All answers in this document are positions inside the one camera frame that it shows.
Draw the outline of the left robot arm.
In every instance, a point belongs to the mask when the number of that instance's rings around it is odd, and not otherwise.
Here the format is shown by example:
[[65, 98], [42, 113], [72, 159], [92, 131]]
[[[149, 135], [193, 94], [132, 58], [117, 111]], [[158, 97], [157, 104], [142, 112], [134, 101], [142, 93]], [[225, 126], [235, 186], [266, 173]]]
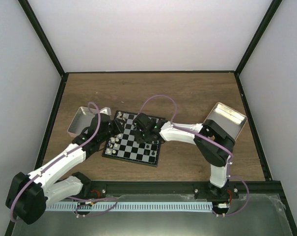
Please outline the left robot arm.
[[74, 196], [87, 198], [92, 188], [91, 180], [87, 176], [76, 172], [64, 180], [60, 178], [98, 152], [102, 143], [123, 132], [121, 121], [111, 120], [109, 115], [99, 113], [92, 119], [91, 124], [50, 162], [29, 174], [16, 174], [5, 202], [10, 209], [10, 220], [32, 224], [42, 216], [47, 207], [63, 199]]

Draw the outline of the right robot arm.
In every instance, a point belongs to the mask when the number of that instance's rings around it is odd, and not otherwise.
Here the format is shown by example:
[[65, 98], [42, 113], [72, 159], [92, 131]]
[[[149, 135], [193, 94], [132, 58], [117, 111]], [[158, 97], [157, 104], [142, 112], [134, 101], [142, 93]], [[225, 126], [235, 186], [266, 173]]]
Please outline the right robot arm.
[[183, 142], [196, 145], [211, 165], [209, 193], [215, 198], [227, 194], [229, 168], [233, 158], [235, 139], [214, 120], [204, 123], [180, 124], [173, 120], [155, 121], [139, 113], [134, 121], [135, 141], [139, 144], [159, 142]]

